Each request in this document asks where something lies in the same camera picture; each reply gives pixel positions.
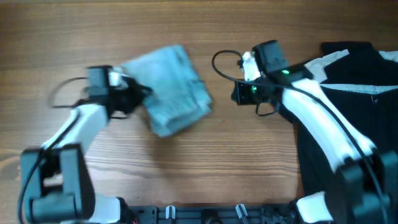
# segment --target wood grain surface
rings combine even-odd
[[[281,42],[290,63],[320,55],[323,41],[363,40],[397,50],[397,11],[394,3],[317,0],[0,5],[0,223],[16,222],[19,154],[68,118],[68,110],[46,106],[50,90],[85,76],[87,66],[117,65],[170,44],[185,46],[214,99],[213,112],[166,139],[151,133],[142,110],[112,121],[86,155],[96,190],[131,205],[159,206],[300,196],[292,125],[278,114],[260,118],[253,106],[236,106],[233,83],[211,69],[211,56],[271,39]],[[218,65],[241,74],[233,57]],[[57,101],[73,103],[84,86],[65,87]]]

